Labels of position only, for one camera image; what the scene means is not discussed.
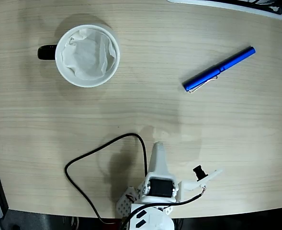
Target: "blue pen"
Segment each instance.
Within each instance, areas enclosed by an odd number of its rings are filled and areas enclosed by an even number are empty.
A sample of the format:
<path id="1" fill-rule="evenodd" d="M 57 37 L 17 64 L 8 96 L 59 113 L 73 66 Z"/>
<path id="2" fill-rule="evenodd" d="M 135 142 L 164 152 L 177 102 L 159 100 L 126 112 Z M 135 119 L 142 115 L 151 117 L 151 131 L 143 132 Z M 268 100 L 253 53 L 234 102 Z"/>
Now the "blue pen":
<path id="1" fill-rule="evenodd" d="M 256 52 L 254 47 L 248 47 L 241 52 L 233 55 L 232 57 L 228 58 L 221 63 L 206 69 L 205 71 L 201 72 L 200 74 L 196 75 L 194 78 L 184 82 L 183 86 L 187 92 L 194 92 L 199 89 L 202 85 L 206 84 L 211 80 L 217 79 L 217 75 L 221 72 L 229 69 L 230 67 L 234 66 L 235 64 L 239 63 L 240 61 L 248 58 L 249 56 L 253 55 Z"/>

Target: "black mug handle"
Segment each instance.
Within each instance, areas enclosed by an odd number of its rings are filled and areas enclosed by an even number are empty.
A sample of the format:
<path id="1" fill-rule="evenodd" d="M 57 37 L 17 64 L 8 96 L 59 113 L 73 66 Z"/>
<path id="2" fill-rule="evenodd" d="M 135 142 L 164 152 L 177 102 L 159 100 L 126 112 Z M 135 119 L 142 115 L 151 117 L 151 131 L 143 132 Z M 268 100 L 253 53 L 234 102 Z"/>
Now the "black mug handle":
<path id="1" fill-rule="evenodd" d="M 55 60 L 56 45 L 41 46 L 37 50 L 37 57 L 41 60 Z"/>

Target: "silver pen clip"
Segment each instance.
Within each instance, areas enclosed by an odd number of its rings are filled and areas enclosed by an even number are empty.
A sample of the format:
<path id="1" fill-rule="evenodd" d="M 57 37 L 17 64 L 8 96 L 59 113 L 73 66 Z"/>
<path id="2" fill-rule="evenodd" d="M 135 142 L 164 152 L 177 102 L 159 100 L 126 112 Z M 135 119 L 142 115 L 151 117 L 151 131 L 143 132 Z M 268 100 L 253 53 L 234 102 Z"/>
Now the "silver pen clip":
<path id="1" fill-rule="evenodd" d="M 203 85 L 205 85 L 206 83 L 212 81 L 212 80 L 216 80 L 217 76 L 210 78 L 209 80 L 206 80 L 204 83 L 200 84 L 199 86 L 195 87 L 194 89 L 189 90 L 190 93 L 195 92 L 196 90 L 198 90 L 200 87 L 202 87 Z"/>

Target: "wooden table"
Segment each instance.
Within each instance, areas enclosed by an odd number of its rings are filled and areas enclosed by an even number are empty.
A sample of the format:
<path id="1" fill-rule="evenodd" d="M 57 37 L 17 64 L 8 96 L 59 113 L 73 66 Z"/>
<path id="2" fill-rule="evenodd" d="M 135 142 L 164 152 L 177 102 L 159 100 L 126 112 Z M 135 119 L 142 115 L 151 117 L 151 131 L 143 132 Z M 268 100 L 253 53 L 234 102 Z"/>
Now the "wooden table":
<path id="1" fill-rule="evenodd" d="M 122 56 L 110 81 L 83 89 L 36 52 L 92 22 L 118 33 Z M 184 91 L 184 80 L 248 45 L 255 55 Z M 282 207 L 282 21 L 166 0 L 0 0 L 0 178 L 10 208 L 94 217 L 64 165 L 127 132 L 143 137 L 148 158 L 163 141 L 179 181 L 196 179 L 199 164 L 224 169 L 172 217 Z M 114 217 L 122 192 L 144 179 L 136 143 L 127 138 L 69 169 L 102 217 Z"/>

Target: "black cable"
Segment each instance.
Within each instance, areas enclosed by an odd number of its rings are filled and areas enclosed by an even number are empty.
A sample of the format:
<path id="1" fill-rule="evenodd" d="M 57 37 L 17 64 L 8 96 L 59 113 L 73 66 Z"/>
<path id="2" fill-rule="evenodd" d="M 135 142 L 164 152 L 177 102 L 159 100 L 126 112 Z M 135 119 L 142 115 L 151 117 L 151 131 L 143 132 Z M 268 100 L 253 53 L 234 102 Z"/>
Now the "black cable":
<path id="1" fill-rule="evenodd" d="M 260 0 L 255 0 L 255 1 L 252 2 L 252 4 L 256 4 L 258 1 L 260 1 Z"/>
<path id="2" fill-rule="evenodd" d="M 146 204 L 146 205 L 140 206 L 137 209 L 135 209 L 132 213 L 130 213 L 129 216 L 125 219 L 125 221 L 123 222 L 123 224 L 121 226 L 121 230 L 125 229 L 125 226 L 128 224 L 128 222 L 132 219 L 132 217 L 134 215 L 136 215 L 139 211 L 141 211 L 141 210 L 143 210 L 145 208 L 153 207 L 153 206 L 179 206 L 179 205 L 186 205 L 186 204 L 188 204 L 188 203 L 190 203 L 190 202 L 200 198 L 203 195 L 203 193 L 205 192 L 205 190 L 206 189 L 204 187 L 202 193 L 192 197 L 189 200 L 178 202 L 178 203 L 151 203 L 151 204 Z"/>
<path id="3" fill-rule="evenodd" d="M 90 200 L 90 198 L 82 191 L 81 188 L 78 187 L 78 185 L 70 178 L 69 174 L 68 174 L 68 167 L 72 164 L 72 163 L 75 163 L 76 161 L 79 161 L 87 156 L 90 156 L 102 149 L 104 149 L 105 147 L 113 144 L 114 142 L 120 140 L 120 139 L 123 139 L 125 137 L 130 137 L 130 136 L 134 136 L 136 138 L 139 139 L 139 141 L 141 142 L 142 144 L 142 149 L 143 149 L 143 155 L 144 155 L 144 171 L 145 171 L 145 176 L 147 175 L 147 157 L 146 157 L 146 148 L 145 148 L 145 144 L 144 144 L 144 141 L 142 140 L 142 138 L 136 134 L 136 133 L 127 133 L 127 134 L 124 134 L 124 135 L 121 135 L 117 138 L 114 138 L 113 140 L 110 140 L 109 142 L 105 143 L 104 145 L 88 152 L 88 153 L 85 153 L 75 159 L 72 159 L 69 163 L 67 163 L 64 167 L 64 173 L 65 173 L 65 176 L 67 177 L 67 179 L 69 180 L 69 182 L 81 193 L 81 195 L 83 195 L 83 197 L 87 200 L 87 202 L 91 205 L 93 211 L 95 212 L 97 218 L 104 224 L 115 224 L 115 223 L 106 223 L 102 220 L 102 218 L 100 217 L 96 207 L 94 206 L 94 204 L 92 203 L 92 201 Z"/>

